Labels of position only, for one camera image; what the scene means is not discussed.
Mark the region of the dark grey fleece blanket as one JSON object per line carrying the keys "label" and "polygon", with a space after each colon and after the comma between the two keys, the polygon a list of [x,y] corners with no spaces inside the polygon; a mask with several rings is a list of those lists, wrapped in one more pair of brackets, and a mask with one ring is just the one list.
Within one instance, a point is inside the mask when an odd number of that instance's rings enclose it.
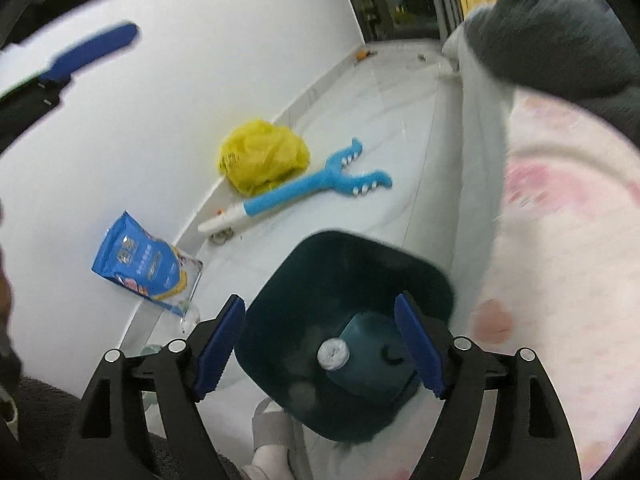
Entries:
{"label": "dark grey fleece blanket", "polygon": [[497,0],[463,30],[496,77],[577,104],[639,143],[639,52],[613,12],[584,0]]}

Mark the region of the blue snack bag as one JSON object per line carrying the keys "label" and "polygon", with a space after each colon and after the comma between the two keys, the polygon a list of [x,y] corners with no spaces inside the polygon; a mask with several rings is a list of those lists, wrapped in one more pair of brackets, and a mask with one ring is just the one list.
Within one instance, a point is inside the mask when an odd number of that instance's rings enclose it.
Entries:
{"label": "blue snack bag", "polygon": [[151,235],[125,211],[107,230],[91,270],[184,318],[204,264]]}

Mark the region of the dark teal trash bin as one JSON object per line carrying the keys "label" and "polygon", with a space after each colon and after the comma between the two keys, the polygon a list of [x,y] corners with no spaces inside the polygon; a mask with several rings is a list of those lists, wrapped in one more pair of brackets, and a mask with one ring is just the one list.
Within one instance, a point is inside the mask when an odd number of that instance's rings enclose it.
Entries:
{"label": "dark teal trash bin", "polygon": [[[360,443],[390,426],[418,378],[394,319],[408,292],[426,316],[450,319],[454,290],[437,266],[341,231],[300,242],[247,309],[235,347],[240,367],[303,425],[332,441]],[[317,351],[341,338],[336,372]]]}

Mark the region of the grey mattress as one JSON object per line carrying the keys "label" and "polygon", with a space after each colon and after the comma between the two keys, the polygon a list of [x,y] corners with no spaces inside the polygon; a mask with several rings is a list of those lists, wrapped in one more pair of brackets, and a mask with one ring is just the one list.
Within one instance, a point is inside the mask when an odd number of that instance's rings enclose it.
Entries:
{"label": "grey mattress", "polygon": [[469,38],[469,30],[483,24],[490,10],[474,9],[442,48],[458,63],[462,85],[461,191],[450,270],[456,304],[449,326],[456,334],[466,331],[494,250],[514,99],[512,84],[488,70]]}

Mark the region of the orange small floor object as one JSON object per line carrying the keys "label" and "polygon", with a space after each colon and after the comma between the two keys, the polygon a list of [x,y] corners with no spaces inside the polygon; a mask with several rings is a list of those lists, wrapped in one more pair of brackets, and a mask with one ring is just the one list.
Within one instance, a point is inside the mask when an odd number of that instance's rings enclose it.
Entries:
{"label": "orange small floor object", "polygon": [[375,51],[371,51],[371,50],[360,50],[356,53],[355,58],[357,62],[362,62],[364,60],[366,60],[367,58],[372,58],[372,56],[375,56],[376,52]]}

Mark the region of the pink floral bed sheet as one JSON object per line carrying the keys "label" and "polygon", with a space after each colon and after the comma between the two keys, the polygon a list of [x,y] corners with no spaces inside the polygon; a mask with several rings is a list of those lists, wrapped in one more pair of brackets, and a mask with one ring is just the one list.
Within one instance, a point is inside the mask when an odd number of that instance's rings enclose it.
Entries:
{"label": "pink floral bed sheet", "polygon": [[452,331],[539,358],[586,479],[639,474],[639,152],[586,110],[519,91],[488,268]]}

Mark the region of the yellow plastic bag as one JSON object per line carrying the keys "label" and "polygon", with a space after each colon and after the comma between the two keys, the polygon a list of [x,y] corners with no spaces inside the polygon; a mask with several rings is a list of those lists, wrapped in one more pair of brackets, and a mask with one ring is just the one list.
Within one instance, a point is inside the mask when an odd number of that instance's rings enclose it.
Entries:
{"label": "yellow plastic bag", "polygon": [[310,163],[304,140],[287,126],[262,119],[244,122],[222,142],[217,166],[245,197],[278,188],[300,174]]}

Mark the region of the white crumpled tissue ball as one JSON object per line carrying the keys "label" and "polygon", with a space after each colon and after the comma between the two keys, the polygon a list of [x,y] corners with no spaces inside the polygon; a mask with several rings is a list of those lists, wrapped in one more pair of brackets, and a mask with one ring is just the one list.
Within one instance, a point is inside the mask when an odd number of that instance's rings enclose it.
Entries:
{"label": "white crumpled tissue ball", "polygon": [[341,338],[330,338],[322,342],[317,351],[317,361],[322,370],[336,372],[344,367],[350,357],[348,344]]}

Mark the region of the blue plush claw toy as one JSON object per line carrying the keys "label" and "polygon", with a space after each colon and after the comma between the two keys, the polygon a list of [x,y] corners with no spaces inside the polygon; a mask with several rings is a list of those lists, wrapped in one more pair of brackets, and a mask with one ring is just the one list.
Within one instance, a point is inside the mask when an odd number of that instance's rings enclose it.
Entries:
{"label": "blue plush claw toy", "polygon": [[253,218],[265,214],[271,209],[294,202],[300,198],[324,191],[334,191],[345,196],[363,196],[377,188],[391,188],[392,177],[385,171],[376,170],[368,174],[353,176],[344,170],[354,162],[363,151],[362,143],[352,139],[352,144],[344,150],[332,154],[324,167],[306,177],[280,185],[272,191],[244,200],[232,205],[221,214],[216,214],[198,225],[198,232],[212,236],[232,229],[245,218]]}

